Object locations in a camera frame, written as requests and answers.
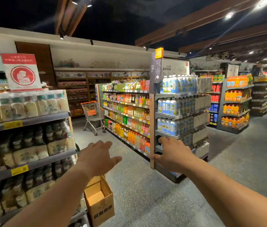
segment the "human arm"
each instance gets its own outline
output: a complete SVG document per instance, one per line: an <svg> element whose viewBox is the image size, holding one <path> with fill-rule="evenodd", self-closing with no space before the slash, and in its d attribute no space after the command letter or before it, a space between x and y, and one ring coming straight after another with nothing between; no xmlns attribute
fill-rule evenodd
<svg viewBox="0 0 267 227"><path fill-rule="evenodd" d="M163 154L154 155L153 159L191 179L227 227L267 227L266 197L195 157L182 141L161 137L159 142Z"/></svg>
<svg viewBox="0 0 267 227"><path fill-rule="evenodd" d="M110 158L111 145L112 142L98 141L82 149L77 163L4 227L66 227L89 181L94 176L106 174L122 160L120 156Z"/></svg>

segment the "ceiling light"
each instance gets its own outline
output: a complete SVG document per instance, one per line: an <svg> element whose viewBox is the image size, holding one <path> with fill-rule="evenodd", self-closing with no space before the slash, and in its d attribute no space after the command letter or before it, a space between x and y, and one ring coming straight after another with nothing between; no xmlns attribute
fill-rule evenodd
<svg viewBox="0 0 267 227"><path fill-rule="evenodd" d="M234 15L233 12L227 13L227 15L225 16L225 19L228 20L228 19L232 18L233 15Z"/></svg>
<svg viewBox="0 0 267 227"><path fill-rule="evenodd" d="M263 6L265 6L265 5L267 5L267 0L260 0L260 3L259 3L259 7L263 7Z"/></svg>

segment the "speckled floor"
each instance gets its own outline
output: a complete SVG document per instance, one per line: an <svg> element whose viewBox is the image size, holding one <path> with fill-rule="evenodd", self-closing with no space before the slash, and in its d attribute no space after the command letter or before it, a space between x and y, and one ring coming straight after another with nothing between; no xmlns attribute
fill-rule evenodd
<svg viewBox="0 0 267 227"><path fill-rule="evenodd" d="M106 177L116 215L101 227L224 226L189 179L174 184L112 134L94 136L82 131L83 123L82 119L73 119L74 136L81 149L89 142L110 140L111 156L123 157ZM209 164L267 197L267 115L251 118L249 128L239 135L214 128L208 128L208 132Z"/></svg>

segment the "yellow price label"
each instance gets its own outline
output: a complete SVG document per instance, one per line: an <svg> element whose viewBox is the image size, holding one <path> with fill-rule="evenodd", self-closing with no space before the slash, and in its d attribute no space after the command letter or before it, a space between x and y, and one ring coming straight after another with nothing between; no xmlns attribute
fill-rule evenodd
<svg viewBox="0 0 267 227"><path fill-rule="evenodd" d="M23 126L22 120L16 120L16 121L11 121L11 122L5 122L3 123L4 125L4 130L7 129L12 129L12 128L16 128L16 127L21 127Z"/></svg>
<svg viewBox="0 0 267 227"><path fill-rule="evenodd" d="M22 173L28 171L28 165L20 166L20 167L11 169L10 171L11 171L12 176L22 174Z"/></svg>
<svg viewBox="0 0 267 227"><path fill-rule="evenodd" d="M156 59L163 58L164 49L163 48L157 48L156 49Z"/></svg>

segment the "open cardboard box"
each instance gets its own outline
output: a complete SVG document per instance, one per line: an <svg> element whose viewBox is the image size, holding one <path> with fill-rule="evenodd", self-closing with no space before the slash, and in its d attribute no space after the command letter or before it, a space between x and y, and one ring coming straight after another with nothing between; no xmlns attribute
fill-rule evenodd
<svg viewBox="0 0 267 227"><path fill-rule="evenodd" d="M113 193L103 176L94 177L88 183L84 197L93 227L114 216Z"/></svg>

